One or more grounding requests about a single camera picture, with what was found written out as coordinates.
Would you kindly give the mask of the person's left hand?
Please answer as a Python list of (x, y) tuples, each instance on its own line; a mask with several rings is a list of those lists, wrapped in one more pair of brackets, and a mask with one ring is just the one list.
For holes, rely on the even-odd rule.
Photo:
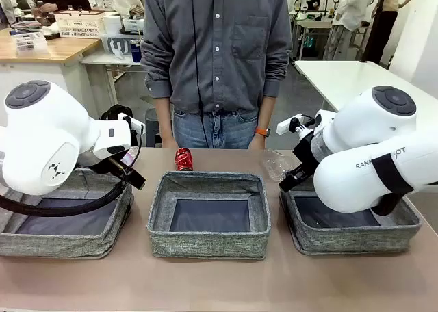
[(266, 137), (260, 134), (255, 134), (248, 145), (250, 150), (263, 150), (266, 147)]

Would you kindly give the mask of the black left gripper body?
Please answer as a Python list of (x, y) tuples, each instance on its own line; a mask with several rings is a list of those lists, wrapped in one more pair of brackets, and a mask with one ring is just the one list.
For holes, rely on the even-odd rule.
[(112, 157), (102, 159), (99, 163), (90, 166), (90, 169), (97, 174), (120, 175), (120, 164)]

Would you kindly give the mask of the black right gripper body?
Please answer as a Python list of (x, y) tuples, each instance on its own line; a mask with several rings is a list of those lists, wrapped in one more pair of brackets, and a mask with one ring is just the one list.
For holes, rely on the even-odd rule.
[(319, 163), (324, 159), (324, 151), (321, 150), (319, 141), (313, 141), (314, 131), (310, 131), (293, 150), (293, 153), (300, 161), (299, 166), (307, 166), (309, 175), (313, 175)]

